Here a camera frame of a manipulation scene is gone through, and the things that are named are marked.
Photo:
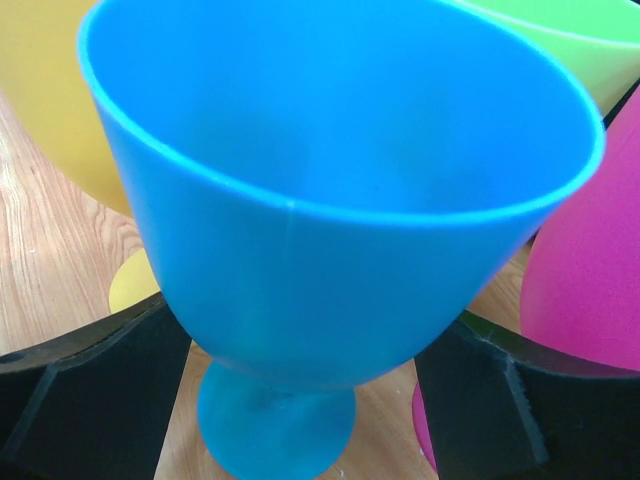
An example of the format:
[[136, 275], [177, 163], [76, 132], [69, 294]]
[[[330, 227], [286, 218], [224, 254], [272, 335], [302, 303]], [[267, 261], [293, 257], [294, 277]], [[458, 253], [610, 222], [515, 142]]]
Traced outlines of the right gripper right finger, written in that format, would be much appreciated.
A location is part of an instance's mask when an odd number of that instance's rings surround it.
[[460, 317], [415, 358], [442, 479], [636, 479], [639, 374]]

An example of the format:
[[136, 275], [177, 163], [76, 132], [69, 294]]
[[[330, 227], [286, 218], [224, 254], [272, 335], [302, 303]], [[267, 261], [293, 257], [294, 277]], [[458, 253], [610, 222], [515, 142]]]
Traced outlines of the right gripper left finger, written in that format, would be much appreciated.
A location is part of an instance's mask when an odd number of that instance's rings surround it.
[[154, 294], [2, 356], [2, 478], [153, 478], [190, 344]]

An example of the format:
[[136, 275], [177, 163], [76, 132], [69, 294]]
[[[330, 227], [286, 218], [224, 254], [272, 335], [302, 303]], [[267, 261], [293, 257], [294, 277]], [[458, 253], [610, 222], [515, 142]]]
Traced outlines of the blue plastic goblet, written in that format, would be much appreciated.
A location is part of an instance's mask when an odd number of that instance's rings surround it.
[[78, 57], [238, 479], [313, 479], [597, 170], [548, 53], [449, 1], [102, 1]]

